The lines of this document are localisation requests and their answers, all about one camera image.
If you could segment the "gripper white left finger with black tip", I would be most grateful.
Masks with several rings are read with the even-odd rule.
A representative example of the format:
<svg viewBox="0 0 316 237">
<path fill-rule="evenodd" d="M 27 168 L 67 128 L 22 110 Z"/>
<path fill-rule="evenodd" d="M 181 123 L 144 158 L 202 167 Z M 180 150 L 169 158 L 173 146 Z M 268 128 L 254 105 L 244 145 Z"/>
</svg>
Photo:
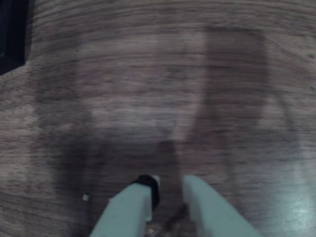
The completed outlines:
<svg viewBox="0 0 316 237">
<path fill-rule="evenodd" d="M 159 176 L 140 175 L 109 200 L 90 236 L 143 237 L 160 202 L 159 188 Z"/>
</svg>

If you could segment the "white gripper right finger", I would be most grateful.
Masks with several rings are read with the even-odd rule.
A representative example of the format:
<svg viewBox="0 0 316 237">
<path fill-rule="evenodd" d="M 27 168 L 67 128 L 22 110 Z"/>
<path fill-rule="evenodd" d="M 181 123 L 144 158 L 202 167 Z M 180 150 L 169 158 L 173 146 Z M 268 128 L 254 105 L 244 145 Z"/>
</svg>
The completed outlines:
<svg viewBox="0 0 316 237">
<path fill-rule="evenodd" d="M 214 188 L 195 175 L 183 177 L 183 198 L 199 237 L 261 237 Z"/>
</svg>

